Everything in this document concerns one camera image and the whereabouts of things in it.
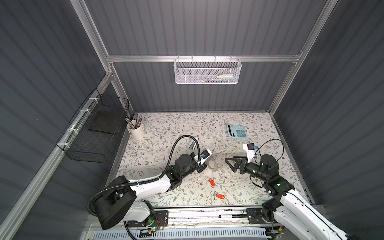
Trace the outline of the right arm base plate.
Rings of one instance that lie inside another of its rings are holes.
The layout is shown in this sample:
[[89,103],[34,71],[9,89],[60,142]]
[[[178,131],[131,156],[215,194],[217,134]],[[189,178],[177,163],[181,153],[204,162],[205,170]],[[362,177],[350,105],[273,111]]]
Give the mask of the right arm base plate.
[[250,224],[267,224],[271,222],[270,212],[265,208],[247,208],[246,215]]

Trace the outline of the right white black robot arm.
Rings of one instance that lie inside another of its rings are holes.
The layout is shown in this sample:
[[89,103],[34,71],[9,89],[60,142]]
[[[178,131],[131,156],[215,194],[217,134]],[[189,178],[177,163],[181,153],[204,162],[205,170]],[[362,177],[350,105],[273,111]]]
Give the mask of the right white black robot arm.
[[263,182],[262,188],[272,197],[262,205],[260,216],[266,223],[277,222],[300,240],[358,240],[320,214],[295,187],[279,173],[279,163],[271,155],[262,155],[259,164],[247,158],[226,158],[235,173],[249,174]]

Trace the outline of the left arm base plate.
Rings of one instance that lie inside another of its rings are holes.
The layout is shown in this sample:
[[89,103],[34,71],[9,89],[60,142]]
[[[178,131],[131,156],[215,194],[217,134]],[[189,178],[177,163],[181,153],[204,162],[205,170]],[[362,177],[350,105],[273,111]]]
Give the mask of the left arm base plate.
[[168,225],[169,211],[155,211],[151,213],[142,222],[128,221],[130,228],[144,228],[144,227],[166,227]]

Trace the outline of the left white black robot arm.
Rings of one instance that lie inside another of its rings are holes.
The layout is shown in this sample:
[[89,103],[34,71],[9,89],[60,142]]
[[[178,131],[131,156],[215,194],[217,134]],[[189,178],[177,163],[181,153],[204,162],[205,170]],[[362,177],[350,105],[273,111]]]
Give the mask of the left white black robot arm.
[[156,211],[146,197],[162,194],[179,187],[182,180],[192,173],[201,173],[207,168],[206,160],[212,155],[210,150],[201,153],[201,161],[191,153],[181,155],[169,166],[162,177],[144,184],[130,181],[125,176],[114,179],[103,191],[93,196],[88,204],[88,212],[96,216],[102,229],[108,230],[120,222],[134,221],[142,226],[149,226],[155,219]]

